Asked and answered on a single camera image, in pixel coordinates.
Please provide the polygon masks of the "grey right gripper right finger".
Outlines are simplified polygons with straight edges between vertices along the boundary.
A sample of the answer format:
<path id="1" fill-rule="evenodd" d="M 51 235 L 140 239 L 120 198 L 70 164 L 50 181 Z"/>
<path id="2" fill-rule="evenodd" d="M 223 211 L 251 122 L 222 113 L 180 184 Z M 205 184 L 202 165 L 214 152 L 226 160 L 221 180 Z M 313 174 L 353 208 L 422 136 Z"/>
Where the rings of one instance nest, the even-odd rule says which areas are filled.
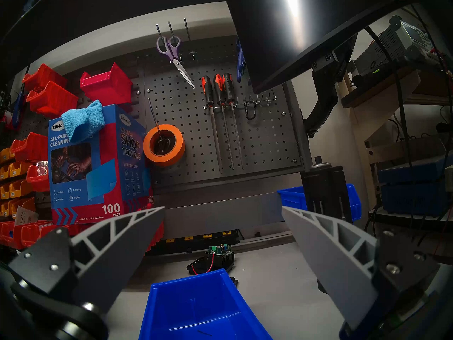
<path id="1" fill-rule="evenodd" d="M 431 298 L 440 265 L 407 236 L 373 237 L 344 220 L 288 206 L 282 216 L 300 251 L 344 318 L 341 331 L 403 331 Z"/>

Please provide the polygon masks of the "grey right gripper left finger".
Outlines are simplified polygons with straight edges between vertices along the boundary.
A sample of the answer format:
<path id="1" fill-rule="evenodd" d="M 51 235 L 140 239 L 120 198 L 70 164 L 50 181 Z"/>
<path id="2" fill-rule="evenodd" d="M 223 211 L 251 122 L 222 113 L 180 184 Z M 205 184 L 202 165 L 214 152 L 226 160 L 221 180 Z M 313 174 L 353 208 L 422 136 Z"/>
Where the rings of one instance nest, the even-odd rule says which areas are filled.
<path id="1" fill-rule="evenodd" d="M 141 263 L 165 207 L 105 219 L 74 237 L 56 228 L 9 268 L 30 288 L 58 301 L 91 303 L 106 314 Z"/>

